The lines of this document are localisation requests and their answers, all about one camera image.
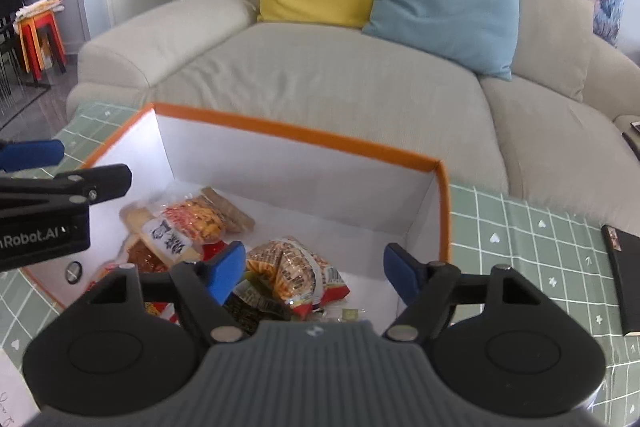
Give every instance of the cardboard box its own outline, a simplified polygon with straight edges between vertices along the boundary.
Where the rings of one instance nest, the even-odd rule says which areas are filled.
[[[350,307],[363,308],[377,331],[400,301],[386,281],[382,254],[403,245],[423,262],[449,259],[449,185],[439,160],[349,137],[235,114],[158,103],[142,109],[85,167],[124,163],[125,198],[91,208],[89,250],[30,268],[63,305],[114,259],[129,232],[127,209],[168,187],[210,186],[255,219],[250,233],[228,236],[248,249],[292,235],[340,271]],[[85,276],[65,281],[70,261]]]

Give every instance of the red stool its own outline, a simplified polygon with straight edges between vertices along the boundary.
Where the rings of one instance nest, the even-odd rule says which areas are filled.
[[[18,23],[20,40],[22,41],[22,53],[25,57],[27,72],[31,70],[33,79],[37,82],[42,79],[44,60],[40,54],[40,39],[46,37],[49,41],[51,54],[58,65],[60,72],[66,71],[65,47],[60,38],[58,24],[51,10],[34,15]]]

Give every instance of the black book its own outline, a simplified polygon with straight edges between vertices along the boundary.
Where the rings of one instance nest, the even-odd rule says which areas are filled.
[[[602,227],[618,294],[623,335],[640,335],[640,237]]]

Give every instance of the beige sofa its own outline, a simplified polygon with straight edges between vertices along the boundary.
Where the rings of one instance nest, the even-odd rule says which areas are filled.
[[[256,24],[258,1],[179,0],[89,42],[69,115],[163,101],[320,128],[640,234],[640,165],[614,124],[640,114],[640,69],[592,34],[587,0],[520,0],[512,82],[353,29]]]

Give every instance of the grid pattern tablecloth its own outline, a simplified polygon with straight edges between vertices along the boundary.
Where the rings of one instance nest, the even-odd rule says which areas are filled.
[[[622,336],[600,227],[574,214],[451,185],[452,263],[487,275],[510,264],[567,311],[602,347],[607,372],[592,412],[623,427],[640,416],[640,339]],[[456,319],[480,312],[462,307]]]
[[[57,138],[65,159],[56,168],[16,174],[50,178],[78,169],[135,114],[135,109],[89,104]],[[578,216],[535,208],[525,201],[452,184],[452,262],[465,273],[488,274],[511,264],[567,311],[602,346],[606,379],[593,413],[623,427],[640,416],[640,339],[623,337],[609,260],[600,227]],[[456,319],[478,314],[461,307]],[[28,342],[61,309],[20,270],[0,274],[0,346],[16,367]]]

